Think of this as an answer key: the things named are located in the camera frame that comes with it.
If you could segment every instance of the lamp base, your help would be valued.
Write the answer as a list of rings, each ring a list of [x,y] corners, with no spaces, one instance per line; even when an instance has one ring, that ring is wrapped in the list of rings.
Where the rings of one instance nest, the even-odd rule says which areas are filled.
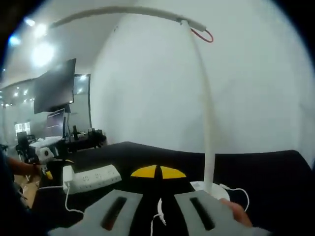
[[[204,190],[204,182],[203,181],[193,181],[190,182],[190,184],[193,186],[195,191],[198,190]],[[228,195],[227,191],[222,188],[221,186],[217,185],[216,183],[212,184],[212,190],[211,190],[211,196],[216,199],[225,198],[228,201],[230,201],[230,196]]]

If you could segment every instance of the black tablecloth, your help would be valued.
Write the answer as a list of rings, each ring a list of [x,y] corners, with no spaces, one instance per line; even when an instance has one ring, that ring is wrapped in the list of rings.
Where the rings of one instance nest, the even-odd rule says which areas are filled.
[[[204,154],[166,150],[130,142],[89,149],[64,157],[74,161],[75,172],[113,164],[123,181],[86,193],[70,195],[68,207],[84,210],[128,179],[135,170],[149,165],[178,169],[189,181],[203,180]],[[41,178],[40,187],[62,185],[63,162],[48,168],[54,179]],[[214,182],[231,188],[244,188],[250,197],[247,211],[254,226],[270,231],[299,229],[312,222],[315,210],[314,176],[304,158],[296,151],[255,154],[217,154]],[[229,192],[231,201],[246,206],[242,192]],[[62,189],[39,190],[32,210],[49,227],[69,227],[82,219],[64,208]]]

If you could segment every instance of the yellow object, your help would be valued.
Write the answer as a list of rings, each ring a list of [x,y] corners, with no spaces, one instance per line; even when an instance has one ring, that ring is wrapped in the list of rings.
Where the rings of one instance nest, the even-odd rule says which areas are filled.
[[[46,176],[47,176],[47,178],[50,179],[50,180],[53,179],[53,175],[51,174],[50,171],[47,171],[47,172],[46,172]]]
[[[133,172],[131,176],[133,177],[143,177],[143,178],[154,178],[157,166],[148,166],[144,168],[140,168]]]
[[[183,172],[180,172],[179,170],[172,169],[169,167],[161,166],[163,179],[167,178],[185,178],[186,175]]]

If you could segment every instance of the power strip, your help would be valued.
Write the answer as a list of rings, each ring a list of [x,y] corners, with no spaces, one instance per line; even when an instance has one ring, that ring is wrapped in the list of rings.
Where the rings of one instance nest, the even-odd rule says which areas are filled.
[[[63,191],[69,194],[82,193],[94,189],[106,187],[121,181],[122,178],[113,165],[75,173],[71,166],[63,167]]]

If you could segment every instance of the window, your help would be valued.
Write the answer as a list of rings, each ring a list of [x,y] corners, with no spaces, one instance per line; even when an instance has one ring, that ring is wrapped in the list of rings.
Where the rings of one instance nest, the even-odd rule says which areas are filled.
[[[17,136],[17,133],[26,131],[27,134],[31,134],[31,127],[30,123],[20,123],[20,124],[15,124],[15,135]]]

